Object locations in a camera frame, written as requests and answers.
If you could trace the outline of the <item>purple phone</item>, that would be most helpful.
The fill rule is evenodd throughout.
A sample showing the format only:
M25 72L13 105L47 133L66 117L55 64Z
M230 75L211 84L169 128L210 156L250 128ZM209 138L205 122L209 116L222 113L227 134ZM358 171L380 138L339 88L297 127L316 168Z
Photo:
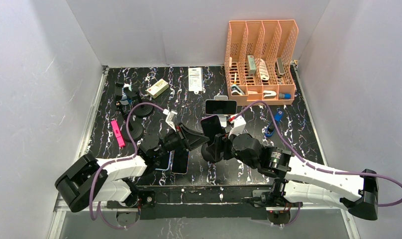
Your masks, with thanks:
M201 127L205 136L213 142L217 134L225 134L225 129L220 123L220 119L217 115L211 115L203 118L201 121Z

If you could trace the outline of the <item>white-edged black smartphone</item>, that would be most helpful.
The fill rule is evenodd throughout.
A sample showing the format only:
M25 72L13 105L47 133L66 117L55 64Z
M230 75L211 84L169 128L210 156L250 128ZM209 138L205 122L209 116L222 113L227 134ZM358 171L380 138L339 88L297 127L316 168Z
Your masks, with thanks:
M185 149L174 151L171 172L174 174L186 174L188 171L189 152Z

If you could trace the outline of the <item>light blue phone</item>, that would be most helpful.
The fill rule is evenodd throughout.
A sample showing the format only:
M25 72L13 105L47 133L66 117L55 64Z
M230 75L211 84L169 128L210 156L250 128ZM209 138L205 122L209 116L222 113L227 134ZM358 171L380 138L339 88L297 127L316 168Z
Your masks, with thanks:
M156 166L155 170L157 171L167 171L170 169L172 159L173 159L173 151L168 152L163 156L158 158L158 165Z

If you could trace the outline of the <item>black round-base phone stand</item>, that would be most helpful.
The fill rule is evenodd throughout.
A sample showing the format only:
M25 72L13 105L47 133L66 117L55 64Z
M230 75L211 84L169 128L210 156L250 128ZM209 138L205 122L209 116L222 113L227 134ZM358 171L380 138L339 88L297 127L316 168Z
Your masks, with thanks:
M127 93L129 97L132 98L132 104L131 104L131 109L134 109L133 114L136 117L139 118L144 118L149 115L151 115L154 111L154 107L151 105L141 105L137 106L140 103L151 103L150 100L143 99L141 97L140 91L139 90L131 90L130 92Z

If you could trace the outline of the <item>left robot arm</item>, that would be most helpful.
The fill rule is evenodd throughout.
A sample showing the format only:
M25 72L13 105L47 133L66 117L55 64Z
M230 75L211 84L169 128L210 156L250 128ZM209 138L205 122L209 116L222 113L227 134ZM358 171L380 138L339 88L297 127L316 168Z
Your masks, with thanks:
M209 142L202 132L182 123L163 138L146 134L134 158L97 159L87 153L81 156L55 182L55 188L71 212L80 212L93 202L116 201L133 207L143 194L131 182L132 177L152 173L170 159L171 152L192 151Z

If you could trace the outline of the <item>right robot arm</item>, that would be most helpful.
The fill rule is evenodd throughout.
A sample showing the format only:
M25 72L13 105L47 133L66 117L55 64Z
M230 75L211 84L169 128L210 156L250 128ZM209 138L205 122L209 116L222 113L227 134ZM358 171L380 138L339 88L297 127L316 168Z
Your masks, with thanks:
M314 203L347 210L369 221L378 218L376 172L365 169L358 175L314 162L301 161L287 150L264 146L247 133L216 135L202 147L204 159L237 159L259 173L275 179L270 193L276 206L288 203Z

